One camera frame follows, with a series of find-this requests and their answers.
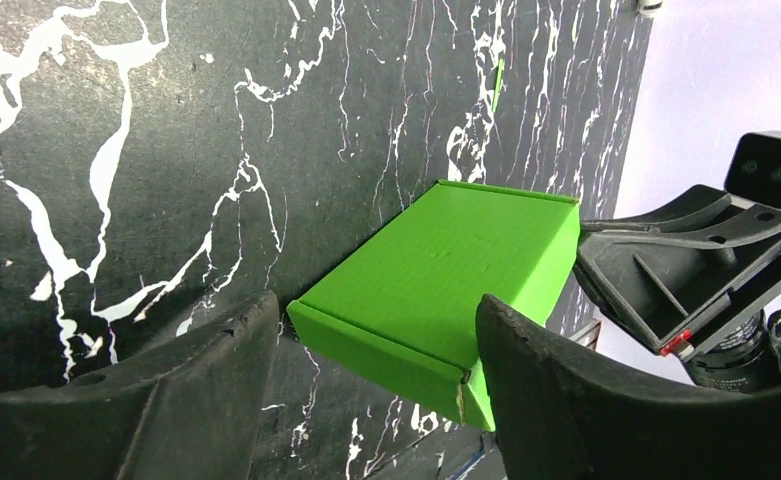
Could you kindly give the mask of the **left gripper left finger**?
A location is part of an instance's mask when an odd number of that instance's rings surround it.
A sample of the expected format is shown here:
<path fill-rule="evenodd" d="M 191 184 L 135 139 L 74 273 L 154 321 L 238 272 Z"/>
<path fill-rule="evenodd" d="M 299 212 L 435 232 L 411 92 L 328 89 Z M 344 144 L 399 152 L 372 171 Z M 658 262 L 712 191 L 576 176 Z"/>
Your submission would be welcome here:
<path fill-rule="evenodd" d="M 266 291 L 57 388 L 0 393 L 0 479 L 246 479 L 274 363 Z"/>

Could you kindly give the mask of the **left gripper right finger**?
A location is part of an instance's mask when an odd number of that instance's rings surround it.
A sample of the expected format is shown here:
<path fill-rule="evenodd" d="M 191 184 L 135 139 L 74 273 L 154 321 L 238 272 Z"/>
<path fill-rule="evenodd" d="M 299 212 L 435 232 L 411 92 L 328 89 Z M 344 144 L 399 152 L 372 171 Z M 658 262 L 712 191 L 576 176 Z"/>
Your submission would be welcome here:
<path fill-rule="evenodd" d="M 510 479 L 781 479 L 781 387 L 747 395 L 658 377 L 489 294 L 476 336 Z"/>

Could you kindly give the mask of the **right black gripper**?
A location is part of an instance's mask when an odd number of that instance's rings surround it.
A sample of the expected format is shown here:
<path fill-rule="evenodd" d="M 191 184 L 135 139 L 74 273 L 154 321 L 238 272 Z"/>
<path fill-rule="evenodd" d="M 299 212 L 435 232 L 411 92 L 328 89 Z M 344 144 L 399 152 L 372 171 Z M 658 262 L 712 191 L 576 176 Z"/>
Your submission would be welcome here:
<path fill-rule="evenodd" d="M 696 185 L 643 215 L 582 222 L 574 273 L 635 341 L 687 361 L 781 294 L 781 210 Z"/>

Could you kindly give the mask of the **green paper box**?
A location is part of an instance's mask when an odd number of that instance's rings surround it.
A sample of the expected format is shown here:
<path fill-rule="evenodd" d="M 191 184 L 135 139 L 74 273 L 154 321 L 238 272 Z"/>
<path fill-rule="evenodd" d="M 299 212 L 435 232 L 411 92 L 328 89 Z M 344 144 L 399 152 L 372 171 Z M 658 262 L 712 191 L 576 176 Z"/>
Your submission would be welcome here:
<path fill-rule="evenodd" d="M 552 314 L 576 258 L 576 198 L 441 180 L 301 297 L 299 340 L 459 424 L 495 427 L 477 307 Z"/>

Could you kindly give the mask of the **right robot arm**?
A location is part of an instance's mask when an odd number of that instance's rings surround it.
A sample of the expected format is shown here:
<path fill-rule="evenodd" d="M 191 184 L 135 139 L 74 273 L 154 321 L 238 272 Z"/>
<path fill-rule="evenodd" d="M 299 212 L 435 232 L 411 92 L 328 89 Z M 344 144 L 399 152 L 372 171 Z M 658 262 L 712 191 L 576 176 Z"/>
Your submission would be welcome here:
<path fill-rule="evenodd" d="M 781 384 L 781 210 L 705 185 L 649 213 L 581 224 L 574 274 L 599 310 L 702 387 Z"/>

